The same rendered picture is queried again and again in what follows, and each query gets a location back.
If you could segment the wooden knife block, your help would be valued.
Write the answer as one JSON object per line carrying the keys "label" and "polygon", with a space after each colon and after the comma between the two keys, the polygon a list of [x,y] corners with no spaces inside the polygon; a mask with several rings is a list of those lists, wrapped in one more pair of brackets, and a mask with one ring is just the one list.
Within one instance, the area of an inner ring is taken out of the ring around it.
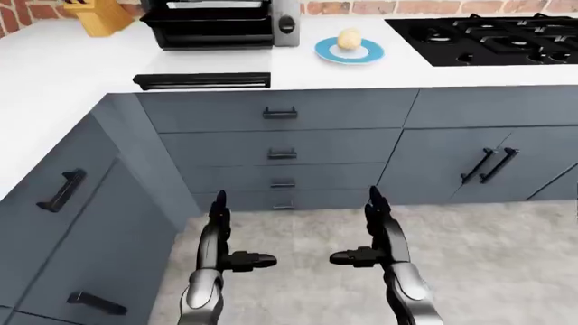
{"label": "wooden knife block", "polygon": [[117,0],[63,0],[63,8],[79,18],[89,37],[109,37],[134,19]]}

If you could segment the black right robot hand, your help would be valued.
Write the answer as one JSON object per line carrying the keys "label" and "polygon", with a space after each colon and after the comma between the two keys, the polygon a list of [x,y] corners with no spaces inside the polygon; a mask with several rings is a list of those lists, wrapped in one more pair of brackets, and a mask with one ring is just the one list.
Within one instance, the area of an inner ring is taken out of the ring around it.
{"label": "black right robot hand", "polygon": [[369,189],[369,200],[364,207],[366,229],[371,236],[371,246],[361,246],[355,250],[331,254],[333,265],[353,267],[373,267],[380,265],[387,270],[391,265],[410,262],[408,245],[404,232],[395,218],[387,199],[376,186]]}

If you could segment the black silver toaster oven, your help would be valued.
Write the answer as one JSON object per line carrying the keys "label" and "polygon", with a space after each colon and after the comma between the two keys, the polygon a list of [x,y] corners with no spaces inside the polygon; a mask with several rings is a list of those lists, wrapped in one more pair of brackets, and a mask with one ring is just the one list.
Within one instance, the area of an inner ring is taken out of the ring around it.
{"label": "black silver toaster oven", "polygon": [[297,47],[300,0],[150,0],[140,18],[164,51]]}

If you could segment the round bread roll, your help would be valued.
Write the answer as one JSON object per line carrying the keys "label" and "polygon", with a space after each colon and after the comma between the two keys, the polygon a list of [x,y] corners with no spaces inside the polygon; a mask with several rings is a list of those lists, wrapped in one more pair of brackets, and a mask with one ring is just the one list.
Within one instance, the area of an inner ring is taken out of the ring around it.
{"label": "round bread roll", "polygon": [[354,51],[361,43],[362,37],[357,29],[344,29],[338,35],[337,45],[344,51]]}

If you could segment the grey double door cabinet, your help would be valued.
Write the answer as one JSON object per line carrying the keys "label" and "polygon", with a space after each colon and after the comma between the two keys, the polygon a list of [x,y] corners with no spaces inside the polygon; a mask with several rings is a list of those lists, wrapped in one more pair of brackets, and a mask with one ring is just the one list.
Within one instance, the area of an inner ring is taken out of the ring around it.
{"label": "grey double door cabinet", "polygon": [[[483,148],[497,153],[461,184]],[[422,88],[378,187],[404,205],[525,200],[577,163],[578,86]]]}

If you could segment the black toaster oven door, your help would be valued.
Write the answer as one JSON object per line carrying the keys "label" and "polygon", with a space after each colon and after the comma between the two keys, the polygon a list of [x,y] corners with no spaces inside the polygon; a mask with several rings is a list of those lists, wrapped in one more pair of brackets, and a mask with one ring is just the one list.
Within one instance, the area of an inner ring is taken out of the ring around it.
{"label": "black toaster oven door", "polygon": [[133,82],[143,91],[197,88],[270,88],[270,72],[140,74]]}

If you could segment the grey drawer cabinet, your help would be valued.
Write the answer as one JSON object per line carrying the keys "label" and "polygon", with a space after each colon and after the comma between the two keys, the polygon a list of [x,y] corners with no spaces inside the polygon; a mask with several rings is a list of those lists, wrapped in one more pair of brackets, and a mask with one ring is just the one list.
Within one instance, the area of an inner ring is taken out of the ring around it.
{"label": "grey drawer cabinet", "polygon": [[414,88],[139,94],[201,210],[355,208],[378,183]]}

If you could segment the black gas cooktop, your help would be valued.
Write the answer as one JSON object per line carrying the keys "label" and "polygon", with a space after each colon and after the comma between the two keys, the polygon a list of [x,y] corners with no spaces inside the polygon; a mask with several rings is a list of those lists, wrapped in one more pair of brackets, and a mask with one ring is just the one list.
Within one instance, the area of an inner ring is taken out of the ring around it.
{"label": "black gas cooktop", "polygon": [[578,65],[578,18],[386,19],[434,67]]}

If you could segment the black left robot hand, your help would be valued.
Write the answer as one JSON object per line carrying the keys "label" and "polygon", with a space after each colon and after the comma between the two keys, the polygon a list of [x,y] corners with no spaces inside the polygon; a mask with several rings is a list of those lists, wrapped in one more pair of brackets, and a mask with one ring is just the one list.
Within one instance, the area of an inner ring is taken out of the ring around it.
{"label": "black left robot hand", "polygon": [[196,270],[211,269],[223,273],[249,273],[255,269],[277,265],[275,256],[249,253],[247,251],[229,252],[228,241],[231,235],[230,210],[227,207],[227,194],[219,191],[209,211],[209,222],[200,235],[196,257]]}

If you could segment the grey corner cabinet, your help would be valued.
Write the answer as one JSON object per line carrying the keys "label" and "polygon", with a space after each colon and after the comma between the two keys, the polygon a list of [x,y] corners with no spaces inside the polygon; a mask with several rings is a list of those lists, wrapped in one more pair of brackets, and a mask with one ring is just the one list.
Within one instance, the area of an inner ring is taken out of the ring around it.
{"label": "grey corner cabinet", "polygon": [[[86,178],[58,213],[36,206]],[[0,325],[147,325],[176,235],[200,210],[134,94],[109,94],[0,200]],[[68,304],[87,292],[127,308]]]}

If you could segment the blue white plate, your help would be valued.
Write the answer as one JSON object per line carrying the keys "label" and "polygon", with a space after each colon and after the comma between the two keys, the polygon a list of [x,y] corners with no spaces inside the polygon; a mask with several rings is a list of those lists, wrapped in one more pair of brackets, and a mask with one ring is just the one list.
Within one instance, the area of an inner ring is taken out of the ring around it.
{"label": "blue white plate", "polygon": [[371,64],[383,59],[385,52],[375,42],[361,39],[360,46],[353,50],[346,50],[338,45],[338,37],[330,37],[317,42],[314,51],[321,59],[337,64]]}

